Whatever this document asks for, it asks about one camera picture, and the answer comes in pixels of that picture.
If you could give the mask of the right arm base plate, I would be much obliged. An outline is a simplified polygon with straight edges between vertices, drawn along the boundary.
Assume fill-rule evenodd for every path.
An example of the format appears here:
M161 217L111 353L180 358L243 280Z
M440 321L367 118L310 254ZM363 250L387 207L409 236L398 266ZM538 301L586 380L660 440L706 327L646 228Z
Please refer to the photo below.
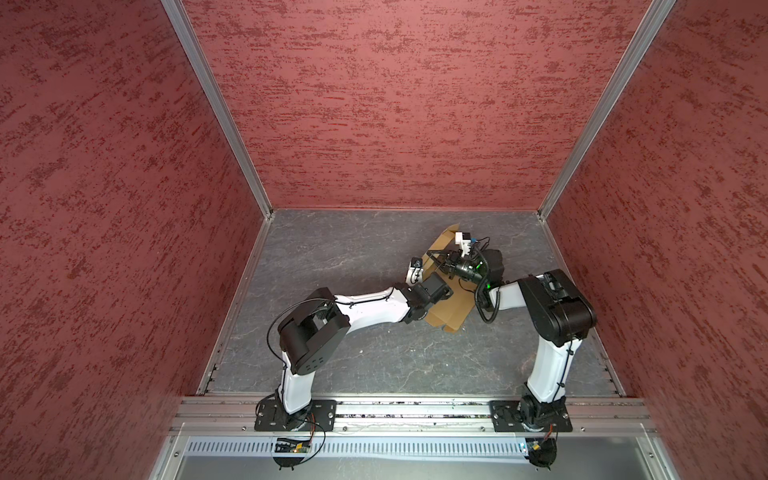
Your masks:
M519 400L492 400L490 419L494 431L505 433L570 433L573 426L566 398L543 403L526 395Z

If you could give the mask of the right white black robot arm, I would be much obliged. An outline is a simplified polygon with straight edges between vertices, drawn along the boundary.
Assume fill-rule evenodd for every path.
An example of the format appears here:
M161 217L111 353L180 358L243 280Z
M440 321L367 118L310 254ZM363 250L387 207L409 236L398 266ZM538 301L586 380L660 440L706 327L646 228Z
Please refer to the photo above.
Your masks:
M474 285L468 292L483 322L494 322L501 310L526 308L539 336L533 370L520 401L514 407L505 403L491 407L501 427L569 431L565 383L575 353L597 323L585 296L559 269L505 281L503 256L496 249L429 250L427 257L459 287Z

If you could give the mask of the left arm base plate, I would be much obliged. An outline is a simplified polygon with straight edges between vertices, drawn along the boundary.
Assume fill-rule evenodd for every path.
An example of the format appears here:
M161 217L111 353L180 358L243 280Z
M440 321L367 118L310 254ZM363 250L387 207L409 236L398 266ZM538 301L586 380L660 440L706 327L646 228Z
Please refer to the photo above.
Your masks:
M275 396L258 402L254 430L257 432L309 432L312 429L331 432L338 403L335 400L313 400L306 407L289 414Z

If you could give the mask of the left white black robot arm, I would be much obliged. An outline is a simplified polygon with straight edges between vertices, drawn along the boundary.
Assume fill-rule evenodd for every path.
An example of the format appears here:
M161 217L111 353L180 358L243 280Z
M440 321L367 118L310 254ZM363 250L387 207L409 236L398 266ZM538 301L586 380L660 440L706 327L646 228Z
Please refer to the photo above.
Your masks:
M285 414L307 411L315 372L348 334L380 324L420 321L452 295L453 290L439 276L415 285L396 283L370 294L335 295L325 287L312 292L277 328L284 364L277 398Z

